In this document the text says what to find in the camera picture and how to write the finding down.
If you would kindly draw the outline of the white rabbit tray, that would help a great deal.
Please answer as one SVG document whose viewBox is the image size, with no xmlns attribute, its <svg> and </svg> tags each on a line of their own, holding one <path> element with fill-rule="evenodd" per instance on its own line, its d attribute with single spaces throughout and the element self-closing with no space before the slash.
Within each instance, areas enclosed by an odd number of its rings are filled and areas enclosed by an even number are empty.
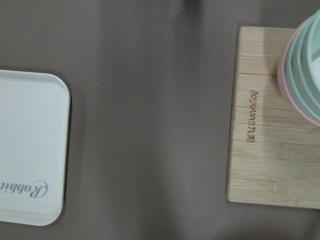
<svg viewBox="0 0 320 240">
<path fill-rule="evenodd" d="M 71 95 L 49 73 L 0 72 L 0 219 L 46 226 L 61 214 Z"/>
</svg>

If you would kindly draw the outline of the bamboo cutting board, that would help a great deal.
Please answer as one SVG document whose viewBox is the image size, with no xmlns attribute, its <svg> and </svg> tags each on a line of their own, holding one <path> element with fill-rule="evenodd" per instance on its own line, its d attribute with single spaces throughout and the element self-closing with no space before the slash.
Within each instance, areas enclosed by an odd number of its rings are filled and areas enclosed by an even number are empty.
<svg viewBox="0 0 320 240">
<path fill-rule="evenodd" d="M 282 97 L 279 58 L 292 28 L 242 26 L 232 96 L 226 197 L 318 209 L 320 129 Z"/>
</svg>

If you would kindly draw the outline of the pink bottom stacked bowl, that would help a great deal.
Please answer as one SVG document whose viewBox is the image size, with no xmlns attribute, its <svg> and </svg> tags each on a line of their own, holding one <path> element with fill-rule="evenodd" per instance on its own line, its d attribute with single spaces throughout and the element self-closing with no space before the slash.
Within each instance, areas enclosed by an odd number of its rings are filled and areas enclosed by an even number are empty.
<svg viewBox="0 0 320 240">
<path fill-rule="evenodd" d="M 311 115 L 307 114 L 304 110 L 302 110 L 296 103 L 295 99 L 293 98 L 292 92 L 290 91 L 287 83 L 287 76 L 286 76 L 286 60 L 288 56 L 288 52 L 290 50 L 290 47 L 292 45 L 292 42 L 296 38 L 296 35 L 299 33 L 299 31 L 307 25 L 311 19 L 314 16 L 310 16 L 305 21 L 303 21 L 300 26 L 294 31 L 290 39 L 288 40 L 281 57 L 278 60 L 277 64 L 277 83 L 280 89 L 280 92 L 283 96 L 283 98 L 286 100 L 286 102 L 296 111 L 298 112 L 304 119 L 311 122 L 312 124 L 316 126 L 320 126 L 320 121 L 316 120 L 314 117 L 311 117 Z"/>
</svg>

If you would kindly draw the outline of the mint green top bowl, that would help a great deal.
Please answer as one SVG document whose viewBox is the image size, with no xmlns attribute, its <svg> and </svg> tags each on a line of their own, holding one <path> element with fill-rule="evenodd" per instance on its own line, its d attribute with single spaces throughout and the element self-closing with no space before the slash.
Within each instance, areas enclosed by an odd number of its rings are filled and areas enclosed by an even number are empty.
<svg viewBox="0 0 320 240">
<path fill-rule="evenodd" d="M 285 63 L 288 88 L 296 104 L 320 120 L 320 12 L 293 40 Z"/>
</svg>

